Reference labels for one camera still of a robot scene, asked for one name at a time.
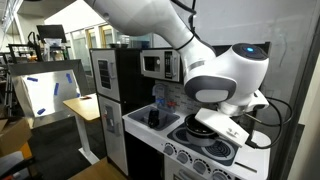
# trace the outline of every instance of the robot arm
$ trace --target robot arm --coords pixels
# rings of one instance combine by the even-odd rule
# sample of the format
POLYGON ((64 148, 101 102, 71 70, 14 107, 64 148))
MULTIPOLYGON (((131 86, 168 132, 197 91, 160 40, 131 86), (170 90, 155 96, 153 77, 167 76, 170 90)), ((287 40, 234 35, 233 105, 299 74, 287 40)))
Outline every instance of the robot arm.
MULTIPOLYGON (((210 46, 194 37, 176 14, 170 0, 85 2, 120 32, 132 36, 156 33, 177 49, 183 64, 185 92, 189 97, 203 103, 220 102, 218 114, 227 118, 255 106, 255 103, 252 103, 257 99, 258 92, 255 91, 265 76, 269 62, 267 55, 260 48, 250 44, 236 44, 226 53, 216 57, 210 46)), ((207 126, 215 126, 206 123, 208 121, 205 122, 204 119, 216 116, 207 116, 208 111, 201 114, 203 112, 198 113, 198 117, 201 117, 198 120, 207 126)), ((230 123, 227 129, 238 126, 231 119, 228 122, 230 123)), ((213 129, 228 136, 225 135, 224 128, 213 129)), ((243 134, 242 140, 230 140, 241 146, 245 142, 243 139, 248 135, 240 126, 236 129, 236 133, 239 134, 241 131, 240 134, 243 134)))

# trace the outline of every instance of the cardboard box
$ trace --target cardboard box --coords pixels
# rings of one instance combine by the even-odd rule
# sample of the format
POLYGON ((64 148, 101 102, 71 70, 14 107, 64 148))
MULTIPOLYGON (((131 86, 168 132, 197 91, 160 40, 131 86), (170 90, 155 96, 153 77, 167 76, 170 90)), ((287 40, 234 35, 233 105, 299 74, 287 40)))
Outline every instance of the cardboard box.
POLYGON ((26 119, 0 120, 0 157, 19 151, 30 139, 31 130, 26 119))

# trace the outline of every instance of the toy stove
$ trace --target toy stove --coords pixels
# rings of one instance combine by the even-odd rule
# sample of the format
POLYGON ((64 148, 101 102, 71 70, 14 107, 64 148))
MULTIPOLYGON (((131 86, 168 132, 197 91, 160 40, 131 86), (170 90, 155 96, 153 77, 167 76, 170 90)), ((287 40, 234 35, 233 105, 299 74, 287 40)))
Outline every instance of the toy stove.
POLYGON ((191 144, 187 139, 187 129, 184 124, 168 134, 168 138, 183 145, 187 148, 196 151, 203 156, 206 156, 225 166, 231 166, 238 147, 222 138, 216 138, 215 143, 211 146, 200 147, 191 144))

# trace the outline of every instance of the toy kitchen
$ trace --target toy kitchen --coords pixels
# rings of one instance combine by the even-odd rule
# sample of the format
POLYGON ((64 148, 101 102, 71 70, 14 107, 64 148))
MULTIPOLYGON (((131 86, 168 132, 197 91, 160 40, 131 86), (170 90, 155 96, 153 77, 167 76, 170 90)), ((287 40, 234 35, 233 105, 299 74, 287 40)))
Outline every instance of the toy kitchen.
MULTIPOLYGON (((268 45, 260 46, 266 52, 268 45)), ((214 46, 217 55, 230 46, 214 46)), ((170 48, 90 49, 108 162, 133 180, 262 180, 270 149, 237 146, 199 123, 170 48)), ((252 141, 270 139, 253 130, 252 141)))

